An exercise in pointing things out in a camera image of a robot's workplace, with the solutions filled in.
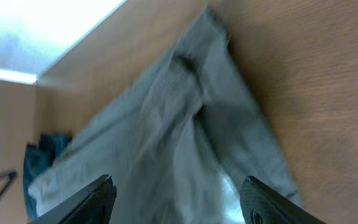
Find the navy blue garment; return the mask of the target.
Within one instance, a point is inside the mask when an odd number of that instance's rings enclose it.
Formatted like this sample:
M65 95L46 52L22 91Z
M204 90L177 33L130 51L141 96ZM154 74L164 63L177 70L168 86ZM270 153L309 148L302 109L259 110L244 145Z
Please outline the navy blue garment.
M27 217L36 219L36 201L29 195L30 184L52 166L71 142L71 134L42 133L37 144L27 143L23 165L23 192Z

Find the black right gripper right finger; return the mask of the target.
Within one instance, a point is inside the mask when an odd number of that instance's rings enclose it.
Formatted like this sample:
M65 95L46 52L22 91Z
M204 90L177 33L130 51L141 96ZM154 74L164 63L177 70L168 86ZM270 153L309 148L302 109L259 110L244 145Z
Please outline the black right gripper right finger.
M246 224L324 224L251 175L242 182L240 204Z

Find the grey shorts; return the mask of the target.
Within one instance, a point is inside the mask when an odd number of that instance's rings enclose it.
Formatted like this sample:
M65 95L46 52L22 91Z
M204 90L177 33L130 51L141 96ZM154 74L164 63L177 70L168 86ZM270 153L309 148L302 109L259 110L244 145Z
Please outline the grey shorts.
M273 131L206 9L95 116L29 187L44 215L100 176L117 188L113 223L231 223L225 206L253 175L302 205Z

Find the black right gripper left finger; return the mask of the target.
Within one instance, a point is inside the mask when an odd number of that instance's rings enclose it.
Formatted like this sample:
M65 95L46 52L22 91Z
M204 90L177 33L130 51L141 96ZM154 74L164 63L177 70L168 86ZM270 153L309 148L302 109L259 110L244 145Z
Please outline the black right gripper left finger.
M102 175L30 224L108 224L117 197L110 175Z

